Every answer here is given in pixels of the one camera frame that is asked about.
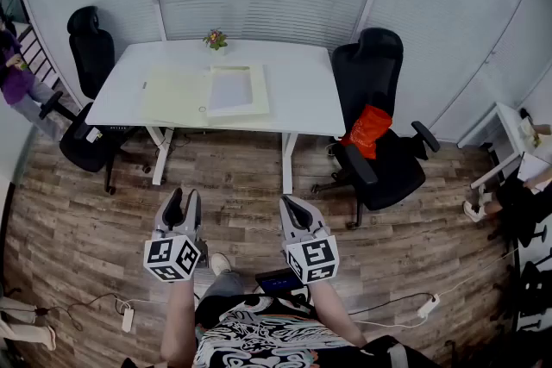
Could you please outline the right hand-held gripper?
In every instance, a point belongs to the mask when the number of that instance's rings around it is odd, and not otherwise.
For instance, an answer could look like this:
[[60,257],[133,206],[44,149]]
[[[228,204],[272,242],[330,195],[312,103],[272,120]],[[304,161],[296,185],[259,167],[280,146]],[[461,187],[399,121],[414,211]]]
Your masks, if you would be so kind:
[[[285,242],[285,260],[303,284],[334,278],[340,258],[336,237],[325,229],[320,210],[295,196],[279,199],[279,212]],[[301,231],[315,231],[300,239]]]

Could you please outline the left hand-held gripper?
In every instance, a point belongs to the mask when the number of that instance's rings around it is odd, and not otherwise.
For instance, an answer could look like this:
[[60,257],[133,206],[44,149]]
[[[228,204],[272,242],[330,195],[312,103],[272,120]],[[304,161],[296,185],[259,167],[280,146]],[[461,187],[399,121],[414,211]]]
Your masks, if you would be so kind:
[[188,281],[197,268],[209,267],[208,247],[201,237],[201,197],[197,190],[190,192],[181,225],[182,197],[178,187],[160,205],[144,246],[143,267],[161,282]]

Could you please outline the pale yellow folder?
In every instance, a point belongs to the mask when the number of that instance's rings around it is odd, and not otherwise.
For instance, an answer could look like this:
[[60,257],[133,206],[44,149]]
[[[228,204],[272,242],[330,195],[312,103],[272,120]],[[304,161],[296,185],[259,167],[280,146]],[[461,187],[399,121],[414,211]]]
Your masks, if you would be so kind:
[[[210,110],[211,74],[227,70],[249,70],[253,102],[245,106]],[[189,65],[155,69],[146,82],[143,111],[154,120],[185,127],[268,115],[270,104],[264,66]]]

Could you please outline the person's right forearm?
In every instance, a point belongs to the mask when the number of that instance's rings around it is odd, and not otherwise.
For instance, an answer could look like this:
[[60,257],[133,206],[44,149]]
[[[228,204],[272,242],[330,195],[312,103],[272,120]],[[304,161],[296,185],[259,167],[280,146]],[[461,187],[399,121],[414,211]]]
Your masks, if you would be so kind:
[[349,343],[363,347],[367,344],[361,330],[353,322],[334,287],[327,281],[309,285],[319,321]]

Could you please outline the person's left forearm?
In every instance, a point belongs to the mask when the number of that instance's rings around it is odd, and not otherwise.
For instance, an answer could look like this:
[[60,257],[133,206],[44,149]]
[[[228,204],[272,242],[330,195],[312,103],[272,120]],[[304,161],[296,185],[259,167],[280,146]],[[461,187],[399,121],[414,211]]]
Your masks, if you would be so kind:
[[192,368],[197,350],[194,281],[171,285],[160,356],[172,368]]

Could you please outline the person's white shoe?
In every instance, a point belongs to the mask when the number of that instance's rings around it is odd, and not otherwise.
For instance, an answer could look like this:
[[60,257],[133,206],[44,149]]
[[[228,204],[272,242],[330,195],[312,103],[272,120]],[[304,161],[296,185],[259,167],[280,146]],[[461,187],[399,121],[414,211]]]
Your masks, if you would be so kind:
[[214,253],[210,256],[210,268],[216,277],[232,272],[229,260],[222,253]]

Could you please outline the black device with blue screen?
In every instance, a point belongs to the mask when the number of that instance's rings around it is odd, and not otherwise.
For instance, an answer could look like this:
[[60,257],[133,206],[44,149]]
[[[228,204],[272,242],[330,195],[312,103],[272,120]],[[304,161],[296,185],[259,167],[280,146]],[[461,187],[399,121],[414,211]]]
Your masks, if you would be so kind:
[[254,279],[257,284],[254,290],[256,294],[286,295],[304,288],[304,284],[289,268],[259,273]]

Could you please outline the person's leg in jeans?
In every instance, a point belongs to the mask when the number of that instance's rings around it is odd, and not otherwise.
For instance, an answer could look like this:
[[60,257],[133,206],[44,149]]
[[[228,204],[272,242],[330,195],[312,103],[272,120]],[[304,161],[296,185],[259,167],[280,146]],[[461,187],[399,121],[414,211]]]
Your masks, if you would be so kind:
[[235,271],[222,271],[215,278],[214,283],[205,291],[200,302],[210,296],[241,296],[245,294],[244,283],[239,273]]

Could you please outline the orange plastic bag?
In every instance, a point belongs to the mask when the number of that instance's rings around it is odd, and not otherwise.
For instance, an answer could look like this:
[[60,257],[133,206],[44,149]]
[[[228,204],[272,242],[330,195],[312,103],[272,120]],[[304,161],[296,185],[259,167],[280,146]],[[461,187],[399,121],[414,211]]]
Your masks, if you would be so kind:
[[392,117],[383,109],[367,104],[351,130],[340,140],[344,147],[355,145],[365,159],[376,159],[376,141],[392,125]]

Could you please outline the white paper sheets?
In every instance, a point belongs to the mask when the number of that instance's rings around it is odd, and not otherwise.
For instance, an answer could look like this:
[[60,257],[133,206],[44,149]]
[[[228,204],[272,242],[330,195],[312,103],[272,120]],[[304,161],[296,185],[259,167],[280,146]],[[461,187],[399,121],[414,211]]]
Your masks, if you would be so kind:
[[210,110],[245,106],[252,102],[249,70],[227,70],[211,74]]

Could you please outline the white desk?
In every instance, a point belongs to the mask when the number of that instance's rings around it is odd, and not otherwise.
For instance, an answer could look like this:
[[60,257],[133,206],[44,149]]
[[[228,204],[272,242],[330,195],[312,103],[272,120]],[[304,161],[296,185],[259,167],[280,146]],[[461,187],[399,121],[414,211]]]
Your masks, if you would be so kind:
[[[263,65],[270,113],[242,121],[200,127],[160,122],[143,111],[146,82],[155,69],[211,65]],[[278,133],[282,137],[282,188],[292,193],[292,153],[302,134],[340,137],[345,133],[336,81],[323,47],[232,40],[223,56],[197,40],[156,41],[127,47],[85,119],[94,126],[145,128],[159,150],[153,183],[163,182],[175,128]]]

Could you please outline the small potted flower plant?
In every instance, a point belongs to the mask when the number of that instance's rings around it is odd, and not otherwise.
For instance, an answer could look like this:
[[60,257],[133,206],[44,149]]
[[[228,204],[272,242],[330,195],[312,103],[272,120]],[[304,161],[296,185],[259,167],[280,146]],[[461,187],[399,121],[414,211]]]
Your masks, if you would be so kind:
[[203,42],[211,53],[223,56],[228,47],[227,35],[220,29],[211,29],[203,38]]

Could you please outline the white side table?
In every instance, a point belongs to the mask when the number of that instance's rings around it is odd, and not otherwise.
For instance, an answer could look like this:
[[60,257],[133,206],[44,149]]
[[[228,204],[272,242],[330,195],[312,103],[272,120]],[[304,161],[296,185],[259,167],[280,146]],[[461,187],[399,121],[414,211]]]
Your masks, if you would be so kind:
[[500,127],[505,131],[512,152],[505,159],[498,162],[489,172],[473,181],[470,184],[471,190],[478,189],[490,178],[495,177],[503,171],[507,166],[514,162],[519,162],[526,153],[533,154],[536,149],[534,138],[525,134],[522,130],[523,120],[519,112],[502,103],[495,103],[484,117],[458,141],[457,146],[459,148],[466,146],[470,141],[480,135],[494,119],[499,120]]

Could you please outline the black stool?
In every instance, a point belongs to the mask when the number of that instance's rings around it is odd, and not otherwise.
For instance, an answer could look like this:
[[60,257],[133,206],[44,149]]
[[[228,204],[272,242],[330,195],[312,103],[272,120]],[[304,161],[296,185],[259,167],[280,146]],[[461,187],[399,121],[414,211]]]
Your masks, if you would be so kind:
[[552,328],[552,215],[538,223],[526,246],[519,242],[516,331]]

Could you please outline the small green table plant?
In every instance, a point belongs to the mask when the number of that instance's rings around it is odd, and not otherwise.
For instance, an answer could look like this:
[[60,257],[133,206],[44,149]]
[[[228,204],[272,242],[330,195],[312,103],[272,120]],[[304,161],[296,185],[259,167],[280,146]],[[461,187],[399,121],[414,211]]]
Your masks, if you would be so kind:
[[518,130],[527,148],[535,149],[540,145],[540,135],[533,128],[529,117],[525,117],[520,122]]

